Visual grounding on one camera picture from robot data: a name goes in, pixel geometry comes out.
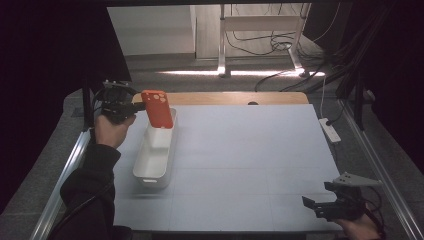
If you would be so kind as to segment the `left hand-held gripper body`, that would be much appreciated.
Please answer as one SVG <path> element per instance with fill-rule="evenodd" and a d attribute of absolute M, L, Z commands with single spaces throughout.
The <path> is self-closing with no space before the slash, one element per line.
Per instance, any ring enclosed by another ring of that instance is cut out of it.
<path fill-rule="evenodd" d="M 132 102 L 137 91 L 127 83 L 110 82 L 106 80 L 100 91 L 101 114 L 113 124 L 121 124 L 127 118 L 138 112 L 138 107 Z"/>

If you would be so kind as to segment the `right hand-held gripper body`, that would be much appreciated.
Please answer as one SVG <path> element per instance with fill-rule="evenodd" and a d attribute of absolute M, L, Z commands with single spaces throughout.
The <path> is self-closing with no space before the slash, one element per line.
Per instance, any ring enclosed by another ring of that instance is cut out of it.
<path fill-rule="evenodd" d="M 362 187 L 381 186 L 381 180 L 369 179 L 345 172 L 331 182 L 325 182 L 326 190 L 336 195 L 334 202 L 327 203 L 324 208 L 335 210 L 334 219 L 356 220 L 365 213 L 365 200 Z"/>

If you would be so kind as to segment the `orange phone case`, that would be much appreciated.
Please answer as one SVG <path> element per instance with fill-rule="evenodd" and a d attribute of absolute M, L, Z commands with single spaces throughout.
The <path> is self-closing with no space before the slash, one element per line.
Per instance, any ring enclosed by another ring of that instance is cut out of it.
<path fill-rule="evenodd" d="M 171 129 L 174 126 L 167 95 L 162 90 L 143 90 L 142 101 L 152 127 Z"/>

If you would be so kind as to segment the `white plastic storage bin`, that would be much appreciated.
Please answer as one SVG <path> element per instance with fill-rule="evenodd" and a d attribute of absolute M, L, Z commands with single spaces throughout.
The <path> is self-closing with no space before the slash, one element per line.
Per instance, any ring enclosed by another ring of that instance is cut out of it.
<path fill-rule="evenodd" d="M 174 126 L 170 129 L 145 128 L 133 175 L 146 188 L 166 188 L 173 169 L 174 152 L 178 135 L 177 111 L 170 109 Z"/>

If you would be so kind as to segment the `person's right hand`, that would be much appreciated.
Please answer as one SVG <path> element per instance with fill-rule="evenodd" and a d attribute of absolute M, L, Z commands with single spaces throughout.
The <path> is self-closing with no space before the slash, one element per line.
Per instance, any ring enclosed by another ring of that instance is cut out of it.
<path fill-rule="evenodd" d="M 367 215 L 354 221 L 335 219 L 334 223 L 343 229 L 350 240 L 381 240 L 376 224 Z"/>

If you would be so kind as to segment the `person's left hand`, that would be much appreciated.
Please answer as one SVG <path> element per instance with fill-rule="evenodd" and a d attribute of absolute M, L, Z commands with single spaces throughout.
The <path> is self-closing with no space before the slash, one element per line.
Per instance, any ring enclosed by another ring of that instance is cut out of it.
<path fill-rule="evenodd" d="M 136 116 L 133 115 L 121 124 L 113 124 L 106 116 L 98 116 L 94 127 L 96 143 L 118 148 L 124 142 L 127 132 L 135 120 Z"/>

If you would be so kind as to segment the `black metal stand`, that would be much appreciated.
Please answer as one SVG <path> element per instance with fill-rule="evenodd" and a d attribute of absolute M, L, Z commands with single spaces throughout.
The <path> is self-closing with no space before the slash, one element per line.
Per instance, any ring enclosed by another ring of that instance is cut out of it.
<path fill-rule="evenodd" d="M 357 73 L 357 81 L 355 86 L 355 104 L 354 104 L 354 120 L 358 128 L 363 131 L 363 91 L 364 83 L 360 73 Z"/>
<path fill-rule="evenodd" d="M 84 129 L 88 130 L 93 126 L 93 113 L 91 105 L 91 90 L 89 82 L 86 78 L 82 80 L 82 95 L 83 95 L 83 115 L 84 115 Z"/>

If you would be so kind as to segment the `white power strip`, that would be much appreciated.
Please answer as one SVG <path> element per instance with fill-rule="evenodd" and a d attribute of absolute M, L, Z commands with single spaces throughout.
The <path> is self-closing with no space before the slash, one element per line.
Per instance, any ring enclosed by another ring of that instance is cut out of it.
<path fill-rule="evenodd" d="M 319 123 L 325 135 L 327 136 L 327 138 L 330 140 L 331 143 L 340 142 L 341 141 L 340 136 L 338 135 L 334 127 L 332 125 L 328 125 L 327 122 L 328 122 L 327 118 L 319 119 Z"/>

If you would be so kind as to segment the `black curtain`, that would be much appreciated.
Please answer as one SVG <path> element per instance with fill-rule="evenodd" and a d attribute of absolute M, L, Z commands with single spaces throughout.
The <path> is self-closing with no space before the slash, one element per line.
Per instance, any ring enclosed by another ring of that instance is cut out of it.
<path fill-rule="evenodd" d="M 102 0 L 0 0 L 0 214 L 38 159 L 64 99 L 131 79 Z"/>
<path fill-rule="evenodd" d="M 356 28 L 382 3 L 391 8 L 360 68 L 379 121 L 424 174 L 424 0 L 355 0 Z"/>

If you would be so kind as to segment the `aluminium rail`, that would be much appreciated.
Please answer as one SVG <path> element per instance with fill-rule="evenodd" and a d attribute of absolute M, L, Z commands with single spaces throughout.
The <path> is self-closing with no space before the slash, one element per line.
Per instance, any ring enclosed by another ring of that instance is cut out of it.
<path fill-rule="evenodd" d="M 89 130 L 81 132 L 56 182 L 44 210 L 30 236 L 30 240 L 47 240 L 62 206 L 60 189 L 68 176 L 79 166 L 84 151 L 91 140 Z"/>
<path fill-rule="evenodd" d="M 374 174 L 383 182 L 383 191 L 386 194 L 391 206 L 394 209 L 402 227 L 409 240 L 424 240 L 424 231 L 420 228 L 413 212 L 401 195 L 401 192 L 394 185 L 394 181 L 387 172 L 383 162 L 368 138 L 366 132 L 361 130 L 353 117 L 353 110 L 342 100 L 338 104 L 343 108 L 343 116 L 351 127 L 359 145 L 364 152 Z"/>

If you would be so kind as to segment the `white metal desk frame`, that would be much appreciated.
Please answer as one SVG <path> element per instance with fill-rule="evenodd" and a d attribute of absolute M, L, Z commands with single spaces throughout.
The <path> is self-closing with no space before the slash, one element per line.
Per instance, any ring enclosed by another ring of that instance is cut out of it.
<path fill-rule="evenodd" d="M 227 75 L 225 56 L 225 33 L 228 31 L 293 31 L 294 39 L 288 54 L 292 60 L 296 73 L 302 73 L 302 67 L 297 47 L 302 35 L 311 4 L 304 3 L 297 16 L 271 15 L 271 16 L 226 16 L 225 5 L 220 5 L 219 21 L 219 54 L 217 72 L 220 77 Z"/>

